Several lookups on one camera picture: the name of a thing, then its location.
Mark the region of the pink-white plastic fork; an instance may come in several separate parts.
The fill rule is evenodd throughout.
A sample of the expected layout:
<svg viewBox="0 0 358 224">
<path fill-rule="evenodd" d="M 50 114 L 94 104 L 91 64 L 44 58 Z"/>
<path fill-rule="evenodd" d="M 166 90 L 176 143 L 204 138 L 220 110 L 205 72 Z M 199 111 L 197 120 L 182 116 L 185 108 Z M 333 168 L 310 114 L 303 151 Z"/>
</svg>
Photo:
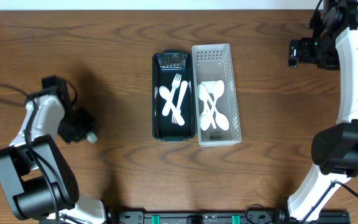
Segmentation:
<svg viewBox="0 0 358 224">
<path fill-rule="evenodd" d="M 183 98 L 185 96 L 187 87 L 188 87 L 188 82 L 182 81 L 182 83 L 180 85 L 177 106 L 175 109 L 173 109 L 172 123 L 178 124 L 179 126 L 183 126 L 185 124 L 185 121 L 184 121 L 183 117 L 181 116 L 181 104 L 183 102 Z"/>
</svg>

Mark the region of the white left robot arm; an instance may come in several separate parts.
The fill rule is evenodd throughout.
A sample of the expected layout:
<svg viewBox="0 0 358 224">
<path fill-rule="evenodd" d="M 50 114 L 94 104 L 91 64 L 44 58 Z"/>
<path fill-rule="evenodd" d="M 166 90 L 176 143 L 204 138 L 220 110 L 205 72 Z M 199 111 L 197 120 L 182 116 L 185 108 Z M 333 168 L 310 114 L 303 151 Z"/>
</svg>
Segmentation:
<svg viewBox="0 0 358 224">
<path fill-rule="evenodd" d="M 116 218 L 100 199 L 79 191 L 73 171 L 57 147 L 98 137 L 94 118 L 75 107 L 71 83 L 51 76 L 42 89 L 25 94 L 26 116 L 10 143 L 0 149 L 0 184 L 14 216 L 40 223 L 115 223 Z"/>
</svg>

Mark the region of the mint green plastic fork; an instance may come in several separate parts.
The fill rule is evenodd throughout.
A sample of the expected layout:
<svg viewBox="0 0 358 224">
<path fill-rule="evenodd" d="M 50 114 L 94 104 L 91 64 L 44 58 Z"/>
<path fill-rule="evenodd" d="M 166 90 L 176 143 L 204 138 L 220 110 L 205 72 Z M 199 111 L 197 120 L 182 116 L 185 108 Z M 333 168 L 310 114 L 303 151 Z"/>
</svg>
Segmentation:
<svg viewBox="0 0 358 224">
<path fill-rule="evenodd" d="M 87 133 L 86 139 L 87 139 L 91 144 L 95 144 L 95 143 L 98 141 L 98 137 L 97 137 L 97 135 L 96 135 L 93 131 L 90 131 L 90 132 Z"/>
</svg>

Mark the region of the white thick-handled spoon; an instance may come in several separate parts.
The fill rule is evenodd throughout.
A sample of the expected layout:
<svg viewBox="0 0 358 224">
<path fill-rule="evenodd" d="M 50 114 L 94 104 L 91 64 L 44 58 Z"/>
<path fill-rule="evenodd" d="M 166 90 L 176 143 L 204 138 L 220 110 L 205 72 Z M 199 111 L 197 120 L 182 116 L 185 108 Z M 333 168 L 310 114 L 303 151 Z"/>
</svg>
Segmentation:
<svg viewBox="0 0 358 224">
<path fill-rule="evenodd" d="M 183 117 L 181 116 L 180 112 L 177 111 L 177 109 L 174 107 L 173 103 L 168 102 L 168 97 L 170 96 L 170 91 L 165 86 L 159 87 L 159 93 L 160 96 L 166 100 L 166 102 L 170 106 L 170 111 L 172 112 L 172 123 L 177 124 L 179 126 L 183 126 L 185 124 L 185 121 Z"/>
</svg>

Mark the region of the white plastic spoon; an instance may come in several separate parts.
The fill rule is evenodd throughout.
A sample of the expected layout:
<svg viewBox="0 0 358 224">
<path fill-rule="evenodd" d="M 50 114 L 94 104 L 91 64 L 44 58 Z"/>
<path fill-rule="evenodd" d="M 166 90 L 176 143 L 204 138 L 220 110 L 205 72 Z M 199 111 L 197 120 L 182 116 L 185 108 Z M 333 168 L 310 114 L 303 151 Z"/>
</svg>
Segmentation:
<svg viewBox="0 0 358 224">
<path fill-rule="evenodd" d="M 229 129 L 229 121 L 224 114 L 218 111 L 216 107 L 217 99 L 212 98 L 209 93 L 206 94 L 206 99 L 211 104 L 209 114 L 212 119 L 212 124 L 218 126 L 224 131 L 227 131 Z"/>
<path fill-rule="evenodd" d="M 206 131 L 210 126 L 209 118 L 209 107 L 208 103 L 205 101 L 203 106 L 203 112 L 200 114 L 200 128 L 202 131 Z"/>
<path fill-rule="evenodd" d="M 198 98 L 199 98 L 200 100 L 202 100 L 203 102 L 206 101 L 206 102 L 208 103 L 208 107 L 209 107 L 209 109 L 210 109 L 211 104 L 210 104 L 210 103 L 207 101 L 207 99 L 206 99 L 206 94 L 207 94 L 207 93 L 208 93 L 208 91 L 207 91 L 206 87 L 205 87 L 203 84 L 199 84 L 199 85 L 198 85 Z M 210 118 L 210 122 L 211 122 L 212 127 L 213 127 L 214 129 L 216 129 L 216 126 L 212 124 L 212 119 L 211 119 L 210 115 L 209 115 L 209 118 Z"/>
<path fill-rule="evenodd" d="M 218 80 L 214 83 L 213 90 L 212 90 L 212 94 L 214 97 L 213 105 L 215 110 L 217 110 L 216 109 L 217 100 L 223 95 L 223 93 L 224 93 L 224 82 L 222 80 Z"/>
</svg>

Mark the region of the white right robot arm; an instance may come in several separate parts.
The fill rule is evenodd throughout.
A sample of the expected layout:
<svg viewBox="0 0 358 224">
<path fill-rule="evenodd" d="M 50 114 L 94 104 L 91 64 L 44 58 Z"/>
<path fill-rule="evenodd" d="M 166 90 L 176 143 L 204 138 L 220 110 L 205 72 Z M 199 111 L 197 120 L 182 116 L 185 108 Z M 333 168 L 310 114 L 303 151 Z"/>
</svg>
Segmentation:
<svg viewBox="0 0 358 224">
<path fill-rule="evenodd" d="M 358 1 L 320 1 L 308 25 L 312 36 L 290 42 L 288 64 L 339 71 L 339 112 L 336 124 L 313 138 L 311 169 L 272 221 L 346 223 L 343 213 L 323 207 L 358 176 Z"/>
</svg>

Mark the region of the white plastic fork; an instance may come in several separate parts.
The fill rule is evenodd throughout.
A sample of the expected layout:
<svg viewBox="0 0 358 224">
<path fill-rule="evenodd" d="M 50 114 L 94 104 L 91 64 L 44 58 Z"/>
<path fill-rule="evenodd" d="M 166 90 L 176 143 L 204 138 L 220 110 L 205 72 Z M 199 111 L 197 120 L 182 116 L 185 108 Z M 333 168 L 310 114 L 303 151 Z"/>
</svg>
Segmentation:
<svg viewBox="0 0 358 224">
<path fill-rule="evenodd" d="M 175 94 L 175 90 L 180 86 L 180 82 L 181 82 L 181 74 L 177 73 L 172 81 L 172 89 L 169 92 L 168 99 L 162 110 L 163 116 L 168 116 L 172 104 L 172 99 Z"/>
</svg>

